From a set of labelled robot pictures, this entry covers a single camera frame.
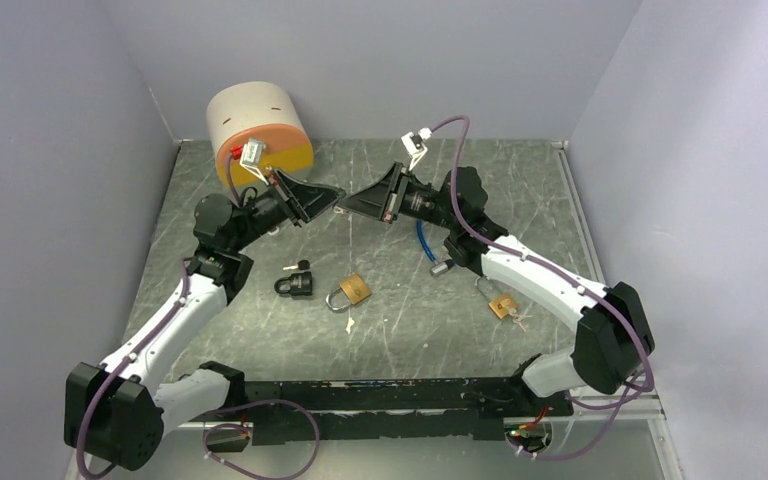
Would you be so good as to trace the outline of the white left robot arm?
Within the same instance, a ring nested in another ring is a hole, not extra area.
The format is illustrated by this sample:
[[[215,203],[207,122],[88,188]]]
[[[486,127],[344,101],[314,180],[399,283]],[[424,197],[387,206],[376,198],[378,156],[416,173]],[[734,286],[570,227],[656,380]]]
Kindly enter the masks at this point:
[[[286,221],[301,227],[345,197],[343,189],[297,180],[280,169],[253,198],[235,202],[210,194],[194,208],[197,247],[160,309],[117,350],[96,364],[80,363],[65,387],[64,441],[85,479],[121,467],[137,470],[163,437],[213,412],[237,418],[249,400],[242,371],[207,362],[165,382],[197,334],[243,290],[254,265],[244,250]]]

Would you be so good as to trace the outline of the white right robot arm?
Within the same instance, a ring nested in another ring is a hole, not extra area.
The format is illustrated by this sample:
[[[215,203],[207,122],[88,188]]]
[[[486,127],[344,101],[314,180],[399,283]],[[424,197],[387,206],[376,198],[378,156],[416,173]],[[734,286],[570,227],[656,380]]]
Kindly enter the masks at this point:
[[[509,392],[513,408],[532,415],[550,395],[589,387],[613,394],[631,375],[651,372],[655,344],[638,292],[588,280],[537,254],[485,212],[477,170],[457,167],[438,188],[395,163],[376,183],[341,200],[342,209],[391,223],[408,216],[448,230],[454,263],[499,281],[552,313],[573,333],[571,347],[529,360]]]

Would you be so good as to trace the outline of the black head key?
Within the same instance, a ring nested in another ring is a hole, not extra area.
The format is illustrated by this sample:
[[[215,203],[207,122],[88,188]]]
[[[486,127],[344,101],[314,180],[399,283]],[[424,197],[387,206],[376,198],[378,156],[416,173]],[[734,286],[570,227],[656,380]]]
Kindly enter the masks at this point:
[[[310,261],[303,259],[299,260],[294,264],[284,266],[282,268],[283,271],[307,271],[310,269]]]

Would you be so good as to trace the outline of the black padlock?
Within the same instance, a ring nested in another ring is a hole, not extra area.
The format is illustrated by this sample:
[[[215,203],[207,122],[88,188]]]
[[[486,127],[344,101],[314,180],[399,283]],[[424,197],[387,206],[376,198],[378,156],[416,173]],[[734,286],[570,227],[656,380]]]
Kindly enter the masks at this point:
[[[282,297],[300,298],[313,295],[314,277],[310,271],[292,273],[277,279],[273,284],[274,292]]]

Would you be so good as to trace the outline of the beige cylinder drawer box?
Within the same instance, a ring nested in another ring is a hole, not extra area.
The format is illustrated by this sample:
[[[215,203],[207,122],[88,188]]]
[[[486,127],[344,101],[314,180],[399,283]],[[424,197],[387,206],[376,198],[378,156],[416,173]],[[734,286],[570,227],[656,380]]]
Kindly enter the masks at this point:
[[[206,123],[216,172],[225,188],[263,185],[239,164],[251,139],[264,144],[262,171],[273,167],[305,179],[313,168],[312,142],[289,94],[273,83],[251,81],[221,90],[208,103]]]

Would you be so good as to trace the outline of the long shackle brass padlock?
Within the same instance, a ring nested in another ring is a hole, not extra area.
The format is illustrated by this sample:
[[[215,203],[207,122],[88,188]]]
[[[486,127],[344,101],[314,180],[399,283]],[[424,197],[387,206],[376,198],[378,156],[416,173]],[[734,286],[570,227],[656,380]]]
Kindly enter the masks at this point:
[[[517,301],[510,293],[503,291],[496,281],[486,276],[478,277],[475,279],[474,287],[498,320],[519,321]]]

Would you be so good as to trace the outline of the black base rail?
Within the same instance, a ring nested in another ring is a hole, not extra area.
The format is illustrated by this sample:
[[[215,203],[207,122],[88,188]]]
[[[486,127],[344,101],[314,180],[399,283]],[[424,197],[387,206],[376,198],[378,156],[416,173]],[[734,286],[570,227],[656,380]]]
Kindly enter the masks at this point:
[[[206,422],[243,420],[256,446],[290,441],[467,436],[501,441],[517,424],[570,417],[562,393],[534,395],[518,378],[249,381]]]

